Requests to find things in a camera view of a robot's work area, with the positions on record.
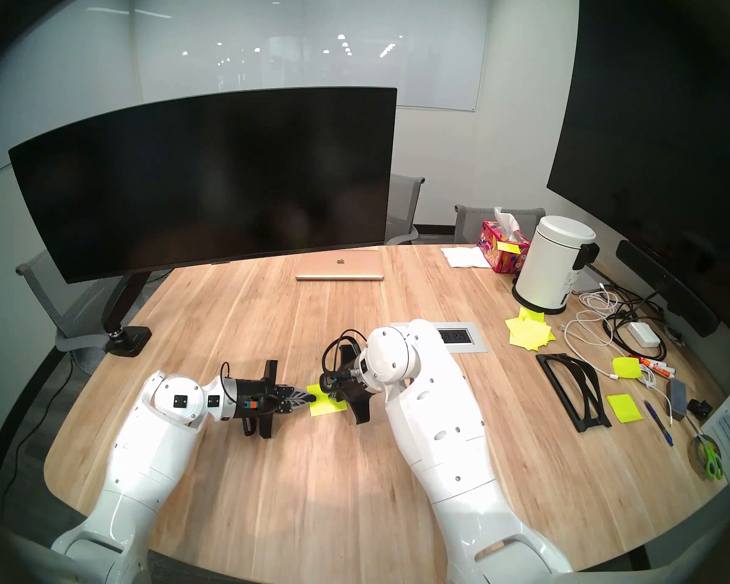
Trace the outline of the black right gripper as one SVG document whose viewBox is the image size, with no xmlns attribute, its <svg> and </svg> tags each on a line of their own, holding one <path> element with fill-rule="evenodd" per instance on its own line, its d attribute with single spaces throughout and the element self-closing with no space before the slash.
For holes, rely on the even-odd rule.
<svg viewBox="0 0 730 584">
<path fill-rule="evenodd" d="M 319 385 L 335 401 L 345 401 L 357 425 L 370 421 L 370 398 L 375 395 L 362 380 L 366 371 L 359 344 L 330 344 L 322 354 Z"/>
</svg>

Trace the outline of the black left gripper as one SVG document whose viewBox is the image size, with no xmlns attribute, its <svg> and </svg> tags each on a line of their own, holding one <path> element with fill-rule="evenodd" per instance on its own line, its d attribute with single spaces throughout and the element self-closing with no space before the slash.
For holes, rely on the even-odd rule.
<svg viewBox="0 0 730 584">
<path fill-rule="evenodd" d="M 262 438 L 272 437 L 275 413 L 287 414 L 308 406 L 316 395 L 301 388 L 276 383 L 277 360 L 267 360 L 262 378 L 236 379 L 237 401 L 235 418 L 241 419 L 244 435 L 258 433 Z"/>
</svg>

